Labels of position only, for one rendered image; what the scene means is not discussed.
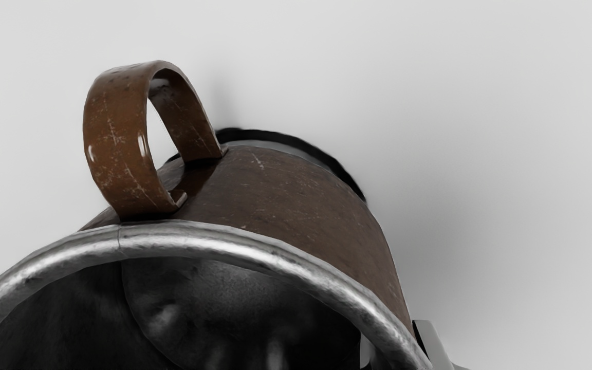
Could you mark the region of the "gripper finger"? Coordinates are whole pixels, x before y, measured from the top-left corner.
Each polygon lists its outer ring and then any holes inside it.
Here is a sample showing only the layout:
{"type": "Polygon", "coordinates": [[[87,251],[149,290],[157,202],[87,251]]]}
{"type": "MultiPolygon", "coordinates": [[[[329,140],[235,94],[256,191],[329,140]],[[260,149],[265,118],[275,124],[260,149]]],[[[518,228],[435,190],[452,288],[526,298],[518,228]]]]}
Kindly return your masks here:
{"type": "Polygon", "coordinates": [[[425,351],[434,370],[469,370],[450,360],[432,321],[414,320],[413,327],[420,347],[425,351]]]}

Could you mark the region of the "brown metal mug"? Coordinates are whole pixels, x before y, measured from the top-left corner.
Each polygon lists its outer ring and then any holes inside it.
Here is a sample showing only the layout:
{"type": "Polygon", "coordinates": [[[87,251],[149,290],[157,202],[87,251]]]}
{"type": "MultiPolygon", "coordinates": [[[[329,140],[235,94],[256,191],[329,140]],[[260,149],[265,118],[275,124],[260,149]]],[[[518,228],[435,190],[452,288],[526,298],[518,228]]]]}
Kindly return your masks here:
{"type": "Polygon", "coordinates": [[[165,61],[92,83],[109,207],[0,275],[0,370],[433,370],[347,177],[219,141],[165,61]]]}

